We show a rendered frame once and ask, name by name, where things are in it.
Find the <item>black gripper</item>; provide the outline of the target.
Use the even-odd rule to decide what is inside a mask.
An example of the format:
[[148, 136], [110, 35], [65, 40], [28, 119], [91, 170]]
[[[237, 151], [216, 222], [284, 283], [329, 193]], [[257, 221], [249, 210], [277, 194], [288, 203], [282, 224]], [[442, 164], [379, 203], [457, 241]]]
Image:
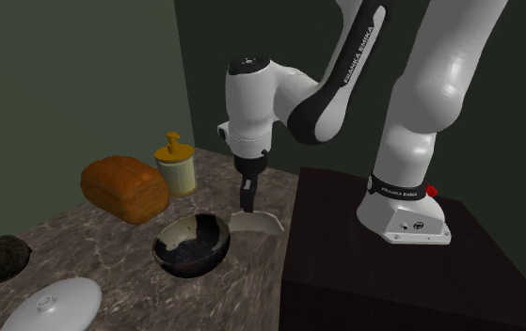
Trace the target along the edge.
[[242, 175], [240, 187], [240, 208], [246, 213], [252, 213], [257, 193], [258, 176], [262, 174], [268, 163], [268, 151], [262, 150], [257, 158], [243, 158], [233, 155], [235, 169]]

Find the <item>white shallow bowl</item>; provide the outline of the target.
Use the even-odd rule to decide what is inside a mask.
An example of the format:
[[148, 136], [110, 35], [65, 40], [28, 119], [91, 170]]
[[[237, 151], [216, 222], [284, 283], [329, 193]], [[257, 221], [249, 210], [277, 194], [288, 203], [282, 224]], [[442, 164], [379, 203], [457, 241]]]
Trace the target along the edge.
[[283, 225], [272, 213], [240, 211], [233, 213], [229, 219], [230, 231], [251, 231], [270, 235], [280, 235], [284, 231]]

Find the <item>cream jar with yellow pump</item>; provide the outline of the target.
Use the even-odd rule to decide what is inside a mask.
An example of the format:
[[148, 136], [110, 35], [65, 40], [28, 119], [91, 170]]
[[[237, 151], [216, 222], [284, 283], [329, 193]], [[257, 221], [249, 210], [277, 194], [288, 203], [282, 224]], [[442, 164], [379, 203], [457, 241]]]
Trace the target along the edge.
[[166, 133], [167, 144], [154, 153], [159, 172], [172, 197], [192, 194], [197, 189], [195, 148], [179, 141], [176, 132]]

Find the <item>black and cream bowl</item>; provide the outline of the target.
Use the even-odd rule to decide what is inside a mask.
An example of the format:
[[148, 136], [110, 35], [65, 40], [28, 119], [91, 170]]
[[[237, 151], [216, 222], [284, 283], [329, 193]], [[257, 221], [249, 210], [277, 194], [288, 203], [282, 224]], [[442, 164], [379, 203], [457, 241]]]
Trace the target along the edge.
[[204, 276], [226, 257], [231, 243], [227, 223], [212, 213], [178, 219], [154, 238], [152, 255], [167, 273], [180, 278]]

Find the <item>brown bread loaf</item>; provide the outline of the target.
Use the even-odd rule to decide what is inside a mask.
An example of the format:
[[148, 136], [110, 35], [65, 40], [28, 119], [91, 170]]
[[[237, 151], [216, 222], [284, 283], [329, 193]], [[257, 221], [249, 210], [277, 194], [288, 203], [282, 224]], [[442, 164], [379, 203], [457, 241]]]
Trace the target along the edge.
[[160, 172], [133, 157], [109, 156], [89, 164], [80, 187], [91, 204], [131, 225], [150, 221], [169, 204]]

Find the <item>dark robot stand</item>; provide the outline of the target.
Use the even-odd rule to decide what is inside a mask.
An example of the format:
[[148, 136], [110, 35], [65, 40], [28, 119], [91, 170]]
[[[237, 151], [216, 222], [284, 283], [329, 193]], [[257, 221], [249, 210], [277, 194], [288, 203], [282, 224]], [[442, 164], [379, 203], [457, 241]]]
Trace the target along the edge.
[[366, 181], [302, 168], [279, 331], [526, 331], [526, 278], [460, 202], [447, 245], [389, 244], [357, 219]]

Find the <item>white lid with knob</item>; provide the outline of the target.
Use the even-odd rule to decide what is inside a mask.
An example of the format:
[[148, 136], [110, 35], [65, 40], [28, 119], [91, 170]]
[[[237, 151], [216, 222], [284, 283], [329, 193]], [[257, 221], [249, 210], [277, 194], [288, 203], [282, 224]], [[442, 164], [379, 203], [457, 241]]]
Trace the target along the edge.
[[101, 302], [102, 290], [94, 280], [63, 279], [25, 299], [0, 331], [86, 331]]

